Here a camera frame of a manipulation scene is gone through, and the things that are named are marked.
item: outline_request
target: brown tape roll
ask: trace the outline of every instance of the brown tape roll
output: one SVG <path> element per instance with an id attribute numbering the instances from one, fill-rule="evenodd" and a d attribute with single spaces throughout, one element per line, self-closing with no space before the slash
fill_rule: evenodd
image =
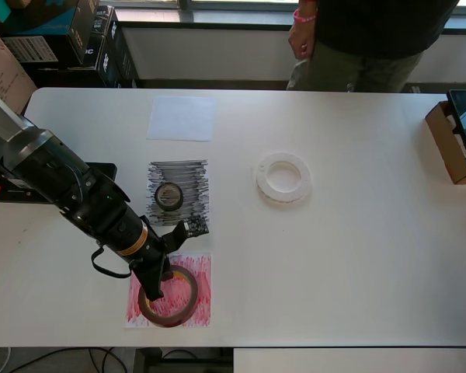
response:
<path id="1" fill-rule="evenodd" d="M 171 266 L 171 271 L 173 277 L 181 277 L 188 281 L 191 288 L 190 300 L 186 304 L 185 308 L 180 312 L 171 315 L 171 316 L 159 316 L 156 315 L 151 310 L 151 302 L 145 296 L 143 288 L 140 288 L 138 292 L 138 306 L 143 316 L 145 316 L 148 321 L 154 323 L 158 326 L 163 326 L 165 328 L 171 328 L 173 326 L 178 326 L 186 322 L 190 317 L 192 317 L 195 312 L 196 305 L 199 298 L 199 287 L 196 282 L 195 277 L 191 274 L 189 270 L 181 266 Z"/>

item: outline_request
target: pink wristband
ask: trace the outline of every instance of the pink wristband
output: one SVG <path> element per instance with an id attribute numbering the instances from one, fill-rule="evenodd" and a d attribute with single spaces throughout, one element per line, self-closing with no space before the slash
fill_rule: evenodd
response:
<path id="1" fill-rule="evenodd" d="M 298 9 L 295 10 L 294 12 L 294 21 L 296 23 L 308 23 L 308 22 L 313 22 L 314 20 L 316 20 L 316 14 L 313 14 L 312 16 L 309 16 L 309 17 L 300 17 L 298 15 Z"/>

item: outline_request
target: black tape roll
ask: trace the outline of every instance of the black tape roll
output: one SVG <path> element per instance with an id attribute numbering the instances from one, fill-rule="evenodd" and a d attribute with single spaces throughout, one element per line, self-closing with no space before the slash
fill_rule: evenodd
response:
<path id="1" fill-rule="evenodd" d="M 164 211 L 176 211 L 183 205 L 183 191 L 174 183 L 162 183 L 154 194 L 155 203 Z"/>
<path id="2" fill-rule="evenodd" d="M 198 284 L 196 282 L 195 277 L 191 274 L 189 270 L 181 266 L 171 266 L 170 270 L 172 272 L 173 277 L 176 276 L 184 278 L 190 284 L 190 300 L 188 301 L 183 310 L 174 315 L 166 317 L 156 315 L 151 310 L 151 302 L 145 296 L 143 288 L 140 288 L 140 291 L 138 292 L 138 306 L 140 307 L 143 316 L 145 316 L 148 319 L 148 321 L 154 323 L 155 325 L 163 326 L 165 328 L 178 326 L 189 320 L 196 310 L 196 305 L 198 303 L 199 298 Z"/>

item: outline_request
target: black shirt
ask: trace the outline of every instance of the black shirt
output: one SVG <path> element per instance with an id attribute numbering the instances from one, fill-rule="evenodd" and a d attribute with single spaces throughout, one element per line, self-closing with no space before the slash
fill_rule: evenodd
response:
<path id="1" fill-rule="evenodd" d="M 458 0 L 319 0 L 316 39 L 369 58 L 405 58 L 435 42 Z"/>

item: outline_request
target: white tape roll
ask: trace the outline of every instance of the white tape roll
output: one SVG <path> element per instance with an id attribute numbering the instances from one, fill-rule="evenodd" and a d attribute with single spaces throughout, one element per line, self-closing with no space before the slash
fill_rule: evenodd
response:
<path id="1" fill-rule="evenodd" d="M 268 182 L 268 172 L 276 163 L 288 163 L 297 169 L 301 179 L 293 190 L 287 192 L 276 190 Z M 285 204 L 300 200 L 311 190 L 311 174 L 309 173 L 309 168 L 301 159 L 290 153 L 281 152 L 268 155 L 259 164 L 256 179 L 257 186 L 268 198 Z"/>

